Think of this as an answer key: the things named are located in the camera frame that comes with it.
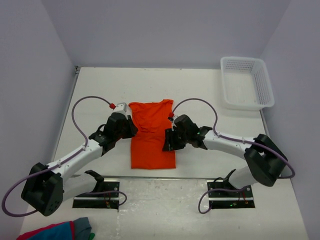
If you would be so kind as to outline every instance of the wire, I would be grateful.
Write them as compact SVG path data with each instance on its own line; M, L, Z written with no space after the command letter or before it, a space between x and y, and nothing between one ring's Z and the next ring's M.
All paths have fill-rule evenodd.
M242 192L242 196L243 196L243 200L246 202L246 194L245 194L245 191Z
M239 193L239 197L238 197L237 202L239 202L239 201L240 201L240 198L241 198L241 192Z
M107 201L105 194L103 195L103 199L104 199L104 202L105 202L106 207L109 209L109 208L110 208L110 204L109 204L109 202Z
M111 191L101 191L101 192L87 192L86 194L90 194L90 195L101 195L101 194L121 194L124 196L124 201L119 203L118 206L121 206L123 204L125 204L125 202L127 201L128 197L127 195L119 190L111 190Z
M216 181L218 181L220 179L223 180L223 177L217 177L215 180L213 180L212 184L214 184ZM209 209L207 211L209 212L211 209L212 209L212 204L211 204L211 206L209 206Z
M104 127L104 126L106 126L106 124L101 124L101 125L98 127L97 131L101 131L101 128Z
M196 97L192 97L192 98L187 98L181 102L179 102L172 110L172 112L174 113L175 110L183 103L187 102L187 101L191 101L191 100L196 100L196 101L201 101L205 104L207 104L214 112L214 116L215 116L215 120L214 120L214 123L213 123L213 127L212 127L212 130L214 132L214 134L216 134L218 137L220 138L223 138L223 139L226 139L226 140L229 140L229 141L233 141L233 142L237 142L237 143L246 143L246 144L251 144L251 145L255 145L255 146L258 146L260 148L263 148L267 151L269 151L270 153L274 154L277 158L279 158L290 170L291 170L291 175L289 176L280 176L278 177L279 179L291 179L293 178L295 175L296 175L296 171L294 170L294 168L291 166L290 163L288 163L288 160L285 159L282 155L280 155L279 153L277 153L276 151L274 151L273 149L265 146L265 145L262 145L260 143L257 143L257 142L254 142L254 141L248 141L248 140L242 140L242 139L237 139L237 138L233 138L233 137L228 137L228 136L224 136L220 133L217 132L217 123L218 123L218 114L217 114L217 111L216 109L206 100L203 100L201 98L196 98ZM215 192L215 191L225 191L225 192L231 192L231 193L238 193L238 192L242 192L246 189L247 187L243 187L241 189L235 189L235 190L231 190L231 189L224 189L224 188L215 188L215 189L210 189L208 191L206 191L201 197L200 197L200 200L199 200L199 203L198 203L198 211L199 213L201 214L206 214L208 213L212 207L209 207L206 211L201 211L200 209L200 205L201 205L201 202L203 200L203 198L205 197L206 194L209 194L209 193L212 193L212 192Z
M60 164L63 165L65 163L67 163L68 161L70 161L71 159L73 159L75 156L77 156L78 154L80 154L88 145L88 138L86 136L86 134L80 129L80 127L78 126L78 124L76 123L76 120L75 120L75 109L76 109L76 106L83 100L85 99L100 99L104 102L106 102L107 104L109 104L109 106L112 108L114 106L113 103L110 103L109 101L107 101L106 99L100 97L100 96L85 96L85 97L82 97L80 98L78 101L75 102L75 104L73 105L72 107L72 110L71 110L71 118L72 118L72 122L75 126L75 128L79 131L79 133L84 137L84 148L81 148L80 150L78 150L77 152L75 152L74 154L72 154L71 156L69 156L68 158L66 158L65 160L63 160ZM25 176L24 178L20 179L19 181L17 181L15 184L13 184L9 189L8 191L4 194L3 198L2 198L2 202L1 202L1 208L2 208L2 211L10 216L10 217L14 217L14 218L19 218L19 217L25 217L25 216L29 216L31 214L34 214L37 212L37 210L34 210L34 211L30 211L30 212L26 212L26 213L21 213L21 214L16 214L16 213L12 213L10 211L8 211L8 209L6 208L6 201L7 201L7 198L9 196L9 194L13 191L13 189L15 189L19 184L21 184L22 182L30 179L30 178L33 178L33 177L36 177L36 176L39 176L41 174L44 174L44 173L47 173L51 170L54 170L56 168L58 168L59 165L55 165L55 166L52 166L52 167L49 167L45 170L42 170L42 171L39 171L39 172L36 172L36 173L33 173L33 174L30 174L28 176ZM126 201L127 201L127 195L124 194L123 192L121 191L115 191L115 190L112 190L112 191L105 191L105 192L95 192L94 194L108 194L108 193L119 193L119 194L122 194L124 195L125 199L124 201L119 204L122 205L124 204Z
M224 191L224 192L228 192L228 193L238 193L238 192L242 192L247 188L247 186L241 188L241 189L225 189L225 188L214 188L214 189L210 189L208 191L206 191L204 194L202 194L202 196L199 199L199 203L198 203L198 211L201 214L207 214L208 212L210 212L210 210L212 209L212 207L209 207L207 210L205 211L201 211L200 206L201 206L201 202L204 199L204 197L207 194L210 194L212 192L217 192L217 191Z

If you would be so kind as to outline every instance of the red connector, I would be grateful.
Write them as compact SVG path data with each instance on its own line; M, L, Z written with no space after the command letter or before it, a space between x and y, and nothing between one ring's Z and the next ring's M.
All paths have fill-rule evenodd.
M110 103L109 107L110 107L111 109L115 109L115 108L116 108L116 105L115 105L114 103Z

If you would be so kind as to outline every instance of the lavender wall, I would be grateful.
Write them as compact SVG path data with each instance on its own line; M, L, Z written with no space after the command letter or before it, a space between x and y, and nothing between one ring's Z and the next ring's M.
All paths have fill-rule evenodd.
M290 0L42 0L75 65L220 68L259 57Z
M39 0L0 3L0 197L41 161L51 160L74 82L74 67ZM20 186L7 201L25 213ZM22 218L0 211L1 239L16 239Z
M296 169L294 192L311 240L319 228L320 1L292 0L263 52L275 97L270 135Z

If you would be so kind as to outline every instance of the orange t-shirt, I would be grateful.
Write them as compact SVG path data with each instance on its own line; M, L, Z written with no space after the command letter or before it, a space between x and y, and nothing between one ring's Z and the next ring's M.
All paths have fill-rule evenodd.
M175 169L174 151L162 151L165 143L165 129L171 128L168 120L173 100L140 103L131 102L132 120L138 128L131 139L131 168L133 169Z

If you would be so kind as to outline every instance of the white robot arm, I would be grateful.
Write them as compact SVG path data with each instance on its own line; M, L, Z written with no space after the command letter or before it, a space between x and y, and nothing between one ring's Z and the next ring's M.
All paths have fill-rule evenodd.
M101 125L91 134L86 144L82 144L66 156L47 165L40 162L34 165L29 175L52 167L53 169L29 178L24 185L22 199L44 216L49 216L67 199L83 193L99 192L99 185L103 182L103 178L98 173L89 170L80 176L72 176L82 167L114 148L118 140L136 135L138 129L133 124L131 116L127 115L127 109L126 103L119 103L106 124Z
M218 133L208 126L199 128L187 115L172 115L169 119L173 127L165 130L163 151L180 150L186 144L191 144L195 148L232 154L247 162L247 166L231 171L224 178L224 189L239 190L254 183L272 187L286 166L283 159L288 161L264 134L259 134L255 138L244 138Z

